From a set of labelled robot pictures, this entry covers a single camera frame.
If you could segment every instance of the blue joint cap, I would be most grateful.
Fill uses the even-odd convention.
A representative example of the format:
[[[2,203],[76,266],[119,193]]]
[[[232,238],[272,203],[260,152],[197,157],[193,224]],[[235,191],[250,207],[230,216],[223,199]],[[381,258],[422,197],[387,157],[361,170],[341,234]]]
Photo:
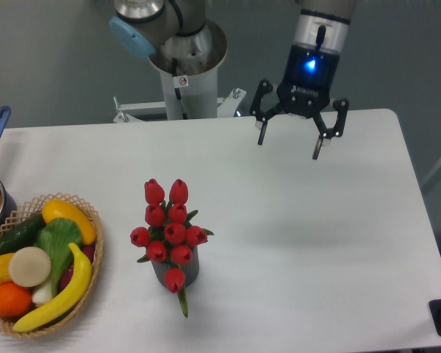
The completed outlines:
[[[134,56],[144,58],[155,52],[154,46],[143,35],[120,18],[111,18],[110,28],[118,42]]]

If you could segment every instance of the tulip bouquet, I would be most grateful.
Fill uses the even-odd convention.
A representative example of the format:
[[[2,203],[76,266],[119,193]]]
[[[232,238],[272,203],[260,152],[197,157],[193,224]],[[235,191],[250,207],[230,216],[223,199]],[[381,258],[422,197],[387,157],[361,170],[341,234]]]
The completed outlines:
[[[207,236],[213,233],[190,223],[198,211],[187,211],[188,187],[182,180],[173,183],[168,203],[165,191],[155,179],[144,184],[144,191],[148,203],[145,218],[148,228],[138,227],[131,232],[131,242],[146,248],[146,254],[137,262],[151,261],[156,273],[157,264],[166,265],[163,282],[160,277],[159,280],[170,292],[178,295],[183,314],[188,317],[185,288],[196,278],[198,267],[194,274],[193,271],[188,274],[194,276],[189,282],[184,268],[194,261],[198,263],[196,247],[206,243]]]

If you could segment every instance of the sticker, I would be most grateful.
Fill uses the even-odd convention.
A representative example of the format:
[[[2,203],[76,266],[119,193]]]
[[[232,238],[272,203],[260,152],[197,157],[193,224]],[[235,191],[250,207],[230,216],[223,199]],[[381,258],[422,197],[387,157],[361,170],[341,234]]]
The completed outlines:
[[[173,85],[175,86],[175,88],[183,88],[183,87],[187,87],[189,84],[188,82],[188,76],[184,75],[184,76],[177,76],[173,78]]]

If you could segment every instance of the artificial tulip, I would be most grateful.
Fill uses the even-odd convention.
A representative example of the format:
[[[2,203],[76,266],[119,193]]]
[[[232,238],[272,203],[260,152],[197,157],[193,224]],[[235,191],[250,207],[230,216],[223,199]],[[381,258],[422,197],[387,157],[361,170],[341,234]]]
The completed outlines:
[[[147,246],[146,254],[150,261],[162,263],[167,258],[167,248],[161,241],[154,240]]]
[[[170,223],[165,227],[164,235],[170,243],[178,245],[186,238],[186,229],[183,224]]]
[[[198,226],[191,226],[186,229],[186,244],[189,246],[197,246],[207,242],[206,232]]]
[[[175,246],[171,249],[170,258],[177,265],[187,265],[193,258],[193,252],[186,245]]]
[[[161,204],[165,198],[165,191],[155,179],[150,179],[144,184],[146,201],[148,204]]]
[[[168,219],[172,223],[184,224],[186,222],[187,211],[186,206],[183,204],[174,204],[172,208],[168,211]]]
[[[145,227],[138,227],[131,232],[131,243],[138,247],[147,246],[150,243],[150,235]]]
[[[185,278],[186,276],[182,270],[179,268],[170,268],[165,272],[163,282],[165,282],[167,289],[171,293],[178,293],[183,288]]]
[[[146,222],[153,227],[163,226],[165,211],[158,204],[150,204],[146,208]]]
[[[177,179],[171,186],[170,200],[174,204],[186,204],[188,201],[188,186],[183,180]]]

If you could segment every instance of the flower vase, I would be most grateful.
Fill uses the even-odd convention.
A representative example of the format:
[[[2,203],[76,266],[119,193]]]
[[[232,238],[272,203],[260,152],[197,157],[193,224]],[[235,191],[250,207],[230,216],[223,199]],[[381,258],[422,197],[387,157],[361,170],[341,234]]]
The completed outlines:
[[[171,268],[171,264],[169,261],[165,261],[163,263],[158,263],[155,261],[151,261],[152,266],[154,267],[155,274],[157,275],[157,279],[159,282],[166,287],[165,281],[163,277],[165,272]],[[198,247],[195,246],[193,248],[193,258],[187,265],[180,265],[180,269],[184,272],[185,280],[184,285],[187,287],[191,283],[194,282],[199,273],[199,257],[198,257]]]

